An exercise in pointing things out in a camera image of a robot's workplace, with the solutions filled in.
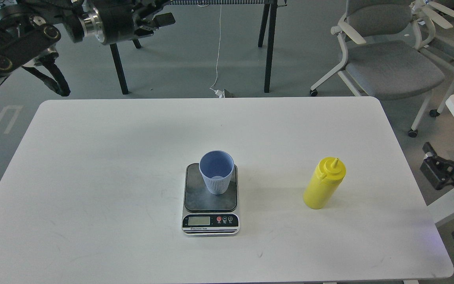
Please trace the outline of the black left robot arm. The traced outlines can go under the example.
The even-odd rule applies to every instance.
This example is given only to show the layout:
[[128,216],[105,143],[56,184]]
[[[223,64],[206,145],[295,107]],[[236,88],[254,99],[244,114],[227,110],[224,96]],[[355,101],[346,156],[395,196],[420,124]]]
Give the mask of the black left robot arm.
[[63,24],[79,43],[95,36],[103,45],[137,41],[175,23],[162,14],[169,0],[18,0],[0,9],[0,86],[23,68],[62,97],[70,88],[55,61]]

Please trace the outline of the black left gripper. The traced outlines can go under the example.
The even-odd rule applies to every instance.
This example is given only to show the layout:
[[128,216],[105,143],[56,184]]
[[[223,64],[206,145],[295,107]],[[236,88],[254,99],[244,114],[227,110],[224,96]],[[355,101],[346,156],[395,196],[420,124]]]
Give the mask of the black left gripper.
[[164,26],[175,24],[172,13],[134,14],[143,5],[140,0],[90,0],[89,35],[103,45],[153,36]]

